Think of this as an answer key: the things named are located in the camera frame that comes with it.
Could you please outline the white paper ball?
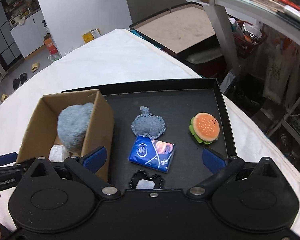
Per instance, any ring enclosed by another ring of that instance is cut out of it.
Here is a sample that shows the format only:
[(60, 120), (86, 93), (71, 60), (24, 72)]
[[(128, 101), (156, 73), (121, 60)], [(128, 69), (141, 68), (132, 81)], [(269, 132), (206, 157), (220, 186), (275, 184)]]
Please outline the white paper ball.
[(63, 162), (70, 154), (63, 145), (53, 145), (49, 153), (49, 161), (52, 163)]

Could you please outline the plush hamburger toy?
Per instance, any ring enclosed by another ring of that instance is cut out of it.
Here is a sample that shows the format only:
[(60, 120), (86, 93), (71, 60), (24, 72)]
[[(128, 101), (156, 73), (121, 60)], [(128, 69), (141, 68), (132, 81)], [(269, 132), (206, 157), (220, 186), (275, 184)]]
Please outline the plush hamburger toy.
[(218, 139), (220, 126), (213, 115), (198, 113), (191, 119), (189, 130), (199, 144), (209, 145)]

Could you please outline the fluffy grey-blue plush pillow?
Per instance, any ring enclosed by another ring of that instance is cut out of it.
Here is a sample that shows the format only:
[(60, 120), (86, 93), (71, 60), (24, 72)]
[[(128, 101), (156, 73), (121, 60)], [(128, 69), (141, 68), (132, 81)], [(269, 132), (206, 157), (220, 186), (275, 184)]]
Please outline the fluffy grey-blue plush pillow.
[(68, 106), (61, 111), (57, 120), (57, 134), (72, 153), (81, 152), (94, 104), (89, 102), (83, 105)]

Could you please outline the black stitched heart pouch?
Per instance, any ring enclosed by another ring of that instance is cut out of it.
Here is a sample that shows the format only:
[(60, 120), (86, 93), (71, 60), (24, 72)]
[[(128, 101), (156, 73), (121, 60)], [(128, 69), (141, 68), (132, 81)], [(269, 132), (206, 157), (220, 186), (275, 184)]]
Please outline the black stitched heart pouch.
[(161, 175), (154, 174), (149, 176), (146, 171), (138, 170), (129, 182), (129, 188), (134, 190), (161, 190), (164, 188), (165, 181)]

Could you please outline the blue tissue packet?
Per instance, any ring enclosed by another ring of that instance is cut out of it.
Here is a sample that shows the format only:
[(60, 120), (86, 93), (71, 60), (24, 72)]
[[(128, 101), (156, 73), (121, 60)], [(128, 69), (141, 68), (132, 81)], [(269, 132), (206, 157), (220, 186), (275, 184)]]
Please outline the blue tissue packet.
[(132, 163), (167, 173), (174, 156), (175, 145), (137, 136), (128, 160)]

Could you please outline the brown cardboard box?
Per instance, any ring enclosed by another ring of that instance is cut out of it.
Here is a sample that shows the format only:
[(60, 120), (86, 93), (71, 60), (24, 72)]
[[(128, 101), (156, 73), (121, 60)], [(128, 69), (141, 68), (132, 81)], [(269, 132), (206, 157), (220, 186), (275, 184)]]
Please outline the brown cardboard box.
[(21, 163), (42, 156), (48, 158), (51, 147), (61, 143), (57, 135), (57, 119), (61, 111), (68, 106), (84, 105), (89, 102), (93, 104), (93, 111), (83, 140), (83, 147), (74, 154), (82, 157), (99, 146), (105, 147), (106, 163), (96, 172), (96, 175), (108, 181), (114, 113), (98, 89), (42, 96), (25, 131), (17, 162)]

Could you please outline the denim heart pouch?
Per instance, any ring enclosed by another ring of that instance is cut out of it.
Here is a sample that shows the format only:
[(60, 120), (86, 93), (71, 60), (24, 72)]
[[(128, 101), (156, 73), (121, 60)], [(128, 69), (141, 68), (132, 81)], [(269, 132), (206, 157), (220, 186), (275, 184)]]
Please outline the denim heart pouch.
[(132, 132), (136, 136), (158, 139), (166, 131), (166, 124), (161, 116), (153, 115), (148, 107), (141, 106), (141, 113), (131, 124)]

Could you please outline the black shallow tray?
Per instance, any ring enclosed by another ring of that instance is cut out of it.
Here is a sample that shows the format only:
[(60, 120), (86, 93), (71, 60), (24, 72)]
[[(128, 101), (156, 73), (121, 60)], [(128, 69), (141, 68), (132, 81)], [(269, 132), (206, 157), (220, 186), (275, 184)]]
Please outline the black shallow tray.
[[(215, 79), (115, 83), (98, 85), (97, 89), (114, 112), (108, 180), (121, 191), (128, 188), (132, 175), (138, 170), (146, 171), (149, 176), (161, 175), (166, 189), (187, 190), (211, 176), (202, 162), (205, 144), (198, 143), (189, 130), (191, 118), (201, 112), (213, 115), (221, 128), (218, 139), (209, 147), (225, 157), (236, 155), (228, 112)], [(130, 126), (141, 113), (141, 106), (163, 118), (166, 131), (159, 139), (175, 145), (168, 173), (128, 160), (136, 139)]]

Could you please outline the black slipper left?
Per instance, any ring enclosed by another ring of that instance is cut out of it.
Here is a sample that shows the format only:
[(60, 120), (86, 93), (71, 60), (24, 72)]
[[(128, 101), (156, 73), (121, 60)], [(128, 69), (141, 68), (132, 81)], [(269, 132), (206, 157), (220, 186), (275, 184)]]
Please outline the black slipper left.
[(13, 89), (16, 90), (20, 85), (20, 79), (17, 78), (17, 79), (14, 79), (13, 80)]

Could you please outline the black slipper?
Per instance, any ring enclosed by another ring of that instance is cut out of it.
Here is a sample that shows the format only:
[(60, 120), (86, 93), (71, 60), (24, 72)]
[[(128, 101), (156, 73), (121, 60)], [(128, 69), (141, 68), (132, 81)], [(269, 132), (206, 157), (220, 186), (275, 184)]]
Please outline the black slipper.
[(13, 89), (16, 90), (20, 85), (20, 79), (17, 78), (17, 79), (14, 79), (13, 80)]
[(20, 83), (23, 85), (27, 81), (27, 73), (20, 74)]

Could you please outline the black slipper right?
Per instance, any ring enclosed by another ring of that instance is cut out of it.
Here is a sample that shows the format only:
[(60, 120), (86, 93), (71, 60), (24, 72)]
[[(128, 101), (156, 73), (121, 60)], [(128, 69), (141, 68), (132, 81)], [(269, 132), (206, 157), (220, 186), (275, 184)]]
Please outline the black slipper right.
[(20, 83), (23, 85), (27, 81), (27, 73), (20, 74)]

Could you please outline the white bed cover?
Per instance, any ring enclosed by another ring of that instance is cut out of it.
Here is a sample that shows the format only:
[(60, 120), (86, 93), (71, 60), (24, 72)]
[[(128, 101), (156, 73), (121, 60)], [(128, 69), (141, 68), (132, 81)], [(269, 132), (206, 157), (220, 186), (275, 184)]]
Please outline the white bed cover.
[[(39, 99), (75, 88), (146, 80), (189, 79), (197, 74), (125, 29), (73, 50), (38, 72), (0, 105), (0, 155), (17, 152)], [(225, 99), (237, 155), (248, 162), (271, 157), (300, 203), (300, 172), (232, 101)], [(300, 210), (292, 226), (300, 236)]]

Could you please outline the green plastic bag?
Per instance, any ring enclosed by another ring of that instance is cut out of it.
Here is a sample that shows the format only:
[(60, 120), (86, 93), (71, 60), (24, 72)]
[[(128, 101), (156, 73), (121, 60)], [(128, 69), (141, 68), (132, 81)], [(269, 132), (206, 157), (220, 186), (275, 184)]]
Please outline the green plastic bag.
[(52, 61), (52, 62), (57, 61), (57, 60), (59, 60), (60, 58), (61, 58), (61, 56), (59, 56), (58, 54), (53, 54), (53, 55), (50, 55), (50, 56), (48, 57), (48, 59), (49, 59), (50, 61)]

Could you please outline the orange cardboard box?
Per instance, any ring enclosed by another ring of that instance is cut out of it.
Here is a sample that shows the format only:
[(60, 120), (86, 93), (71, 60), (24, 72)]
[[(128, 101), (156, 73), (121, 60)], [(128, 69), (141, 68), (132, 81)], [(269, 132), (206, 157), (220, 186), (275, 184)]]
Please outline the orange cardboard box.
[(46, 47), (51, 55), (58, 53), (58, 50), (57, 50), (56, 46), (54, 45), (52, 37), (50, 35), (46, 35), (44, 37), (44, 44), (46, 45)]

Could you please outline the black framed brown board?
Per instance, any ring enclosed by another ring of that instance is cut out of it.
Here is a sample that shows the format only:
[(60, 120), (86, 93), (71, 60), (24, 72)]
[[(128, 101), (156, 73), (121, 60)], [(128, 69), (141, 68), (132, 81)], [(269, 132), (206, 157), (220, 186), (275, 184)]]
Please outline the black framed brown board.
[(165, 9), (134, 23), (130, 29), (173, 56), (215, 36), (204, 7), (196, 2)]

